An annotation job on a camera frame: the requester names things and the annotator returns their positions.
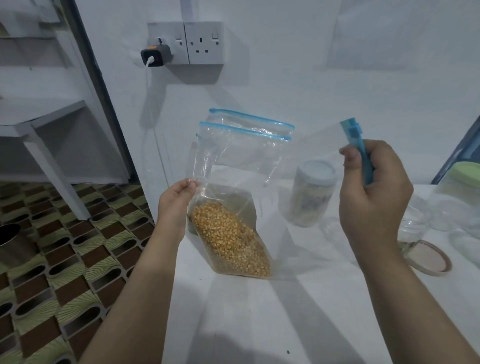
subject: wall socket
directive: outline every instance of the wall socket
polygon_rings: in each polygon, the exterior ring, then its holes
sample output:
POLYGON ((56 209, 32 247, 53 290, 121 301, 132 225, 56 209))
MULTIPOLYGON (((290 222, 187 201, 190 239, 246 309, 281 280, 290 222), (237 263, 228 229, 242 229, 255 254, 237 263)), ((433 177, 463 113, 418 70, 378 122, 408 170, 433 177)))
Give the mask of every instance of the wall socket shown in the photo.
POLYGON ((224 64, 222 22, 148 23, 149 44, 166 44, 172 64, 224 64))

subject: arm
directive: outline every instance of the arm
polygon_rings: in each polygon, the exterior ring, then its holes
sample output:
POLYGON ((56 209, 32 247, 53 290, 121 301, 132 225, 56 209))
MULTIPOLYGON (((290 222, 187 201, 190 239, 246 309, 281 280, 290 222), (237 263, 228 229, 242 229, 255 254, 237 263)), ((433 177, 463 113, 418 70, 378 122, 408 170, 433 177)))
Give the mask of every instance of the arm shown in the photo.
POLYGON ((413 186, 393 149, 365 141, 375 167, 362 186, 361 156, 346 147, 340 222, 365 276, 392 361, 480 363, 480 358, 404 260, 397 245, 413 186))
POLYGON ((161 362, 177 251, 195 188, 183 180, 160 197, 152 237, 81 364, 161 362))

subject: green lid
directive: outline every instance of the green lid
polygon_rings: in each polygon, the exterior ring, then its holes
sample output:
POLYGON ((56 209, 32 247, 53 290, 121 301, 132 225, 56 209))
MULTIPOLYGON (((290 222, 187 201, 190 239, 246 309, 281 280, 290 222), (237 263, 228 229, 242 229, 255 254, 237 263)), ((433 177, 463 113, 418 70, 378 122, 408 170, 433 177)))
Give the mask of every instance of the green lid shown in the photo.
POLYGON ((448 171, 448 176, 470 187, 480 188, 480 163, 457 162, 448 171))

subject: geometric patterned carpet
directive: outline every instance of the geometric patterned carpet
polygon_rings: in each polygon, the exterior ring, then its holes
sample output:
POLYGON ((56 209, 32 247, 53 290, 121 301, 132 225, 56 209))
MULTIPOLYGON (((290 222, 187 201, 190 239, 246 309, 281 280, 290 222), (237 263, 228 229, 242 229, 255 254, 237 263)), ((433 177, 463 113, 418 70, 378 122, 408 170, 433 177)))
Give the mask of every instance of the geometric patterned carpet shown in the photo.
POLYGON ((78 221, 50 183, 0 182, 0 224, 18 223, 39 247, 0 264, 0 364, 76 363, 154 229, 139 184, 73 186, 78 221))

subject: charger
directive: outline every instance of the charger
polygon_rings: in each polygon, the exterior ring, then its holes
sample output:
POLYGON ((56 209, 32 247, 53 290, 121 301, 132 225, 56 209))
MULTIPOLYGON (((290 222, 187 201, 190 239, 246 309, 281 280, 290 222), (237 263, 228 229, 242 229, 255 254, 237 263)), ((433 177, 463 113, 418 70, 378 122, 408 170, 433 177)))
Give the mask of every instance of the charger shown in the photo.
POLYGON ((149 46, 140 51, 142 61, 147 67, 161 67, 166 63, 172 62, 173 56, 170 47, 166 44, 158 44, 156 46, 149 46), (148 62, 148 59, 153 57, 153 61, 148 62))

